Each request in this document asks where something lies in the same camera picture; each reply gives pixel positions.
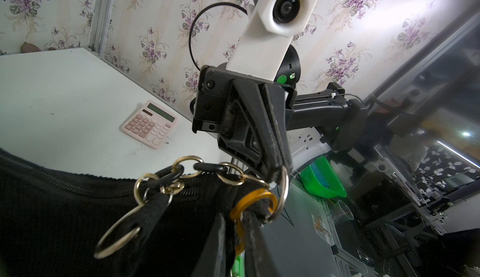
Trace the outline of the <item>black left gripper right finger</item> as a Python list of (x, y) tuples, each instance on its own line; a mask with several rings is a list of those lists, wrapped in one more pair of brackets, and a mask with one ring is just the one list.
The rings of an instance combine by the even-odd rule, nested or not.
[(246, 277), (279, 277), (275, 262), (261, 233), (261, 224), (252, 212), (244, 212), (244, 269)]

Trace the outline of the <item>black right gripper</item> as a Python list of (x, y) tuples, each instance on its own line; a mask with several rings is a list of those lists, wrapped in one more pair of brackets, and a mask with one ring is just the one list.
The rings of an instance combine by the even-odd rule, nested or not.
[(293, 168), (286, 110), (296, 97), (288, 85), (224, 68), (203, 66), (194, 103), (193, 132), (217, 133), (218, 147), (265, 182)]

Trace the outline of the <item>green charm keychain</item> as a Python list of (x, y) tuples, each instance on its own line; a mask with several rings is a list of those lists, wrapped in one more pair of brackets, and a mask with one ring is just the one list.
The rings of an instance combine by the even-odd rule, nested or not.
[(245, 256), (240, 254), (236, 256), (231, 268), (231, 277), (245, 277)]

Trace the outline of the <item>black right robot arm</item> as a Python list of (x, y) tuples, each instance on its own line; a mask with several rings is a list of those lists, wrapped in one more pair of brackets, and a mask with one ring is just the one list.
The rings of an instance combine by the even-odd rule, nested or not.
[(361, 135), (367, 107), (347, 100), (331, 82), (327, 89), (298, 95), (275, 82), (283, 56), (258, 57), (237, 49), (225, 68), (205, 65), (199, 75), (193, 132), (217, 133), (218, 147), (244, 162), (265, 182), (277, 182), (293, 169), (287, 132), (313, 127), (322, 142), (341, 151)]

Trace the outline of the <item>black knitted shoulder bag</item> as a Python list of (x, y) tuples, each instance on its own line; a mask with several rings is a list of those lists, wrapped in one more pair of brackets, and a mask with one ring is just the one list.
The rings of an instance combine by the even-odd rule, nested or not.
[(245, 256), (244, 212), (277, 208), (229, 163), (177, 162), (138, 179), (62, 172), (1, 152), (4, 277), (191, 277), (215, 217), (226, 222), (226, 277)]

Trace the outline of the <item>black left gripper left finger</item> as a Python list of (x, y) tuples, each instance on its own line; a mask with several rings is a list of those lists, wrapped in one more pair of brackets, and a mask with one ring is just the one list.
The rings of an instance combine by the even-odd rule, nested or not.
[(217, 214), (192, 277), (226, 276), (226, 222)]

